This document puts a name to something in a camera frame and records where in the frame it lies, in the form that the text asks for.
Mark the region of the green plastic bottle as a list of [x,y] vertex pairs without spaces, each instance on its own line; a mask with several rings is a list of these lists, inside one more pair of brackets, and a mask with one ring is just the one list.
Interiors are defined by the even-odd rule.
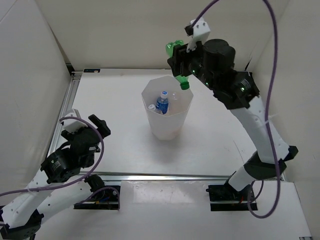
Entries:
[[[169,58],[171,58],[173,56],[173,50],[175,46],[182,46],[184,45],[184,41],[183,40],[176,40],[174,42],[169,42],[166,46],[165,46],[165,50],[167,55],[169,56]],[[189,83],[189,77],[188,76],[181,76],[181,75],[177,75],[174,77],[180,85],[180,88],[185,91],[188,90],[190,88],[190,83]]]

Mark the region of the clear plastic bottle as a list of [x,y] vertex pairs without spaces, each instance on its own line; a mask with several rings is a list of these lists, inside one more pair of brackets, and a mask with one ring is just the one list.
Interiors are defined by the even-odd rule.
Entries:
[[171,95],[171,101],[178,102],[181,100],[181,93],[180,92],[173,92]]

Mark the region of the blue label Pocari bottle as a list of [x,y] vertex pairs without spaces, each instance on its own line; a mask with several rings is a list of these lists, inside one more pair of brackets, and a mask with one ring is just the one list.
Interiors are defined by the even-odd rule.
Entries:
[[162,91],[160,96],[156,100],[156,109],[163,115],[168,112],[169,108],[169,100],[168,100],[168,92]]

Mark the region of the clear bottle white label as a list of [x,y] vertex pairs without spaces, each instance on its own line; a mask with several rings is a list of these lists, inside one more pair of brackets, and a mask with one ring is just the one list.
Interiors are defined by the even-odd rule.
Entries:
[[154,104],[150,104],[148,107],[147,107],[148,110],[154,112],[154,113],[157,113],[157,114],[162,114],[162,111],[160,109],[158,109]]

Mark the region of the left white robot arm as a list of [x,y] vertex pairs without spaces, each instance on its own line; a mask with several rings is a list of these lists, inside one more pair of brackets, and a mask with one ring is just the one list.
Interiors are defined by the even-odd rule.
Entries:
[[95,169],[100,161],[95,153],[104,153],[104,138],[111,135],[105,120],[92,114],[89,121],[74,113],[62,117],[61,136],[66,140],[40,165],[26,188],[0,208],[0,234],[4,240],[33,239],[45,219],[87,200],[104,197],[106,185],[89,171],[70,181],[81,169]]

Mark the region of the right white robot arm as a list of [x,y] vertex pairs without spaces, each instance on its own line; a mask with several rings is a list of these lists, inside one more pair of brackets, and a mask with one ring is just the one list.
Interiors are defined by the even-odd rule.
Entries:
[[177,40],[165,49],[173,76],[180,79],[193,75],[200,80],[239,120],[256,148],[224,184],[226,197],[236,200],[253,181],[276,177],[276,167],[283,173],[286,162],[294,159],[298,149],[285,143],[273,123],[265,120],[265,107],[251,74],[234,70],[235,49],[223,39],[198,41],[194,50]]

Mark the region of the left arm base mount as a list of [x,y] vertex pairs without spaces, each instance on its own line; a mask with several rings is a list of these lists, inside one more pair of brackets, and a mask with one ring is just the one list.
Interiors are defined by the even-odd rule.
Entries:
[[120,209],[120,192],[120,185],[107,186],[107,189],[98,192],[89,200],[82,203],[76,203],[73,206],[73,209],[118,211]]

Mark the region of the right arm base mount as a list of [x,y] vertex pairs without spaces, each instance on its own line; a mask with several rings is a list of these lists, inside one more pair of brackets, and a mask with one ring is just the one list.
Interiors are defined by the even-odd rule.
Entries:
[[224,185],[208,185],[205,190],[208,193],[211,212],[238,212],[248,211],[248,194],[250,186],[242,191],[232,191]]

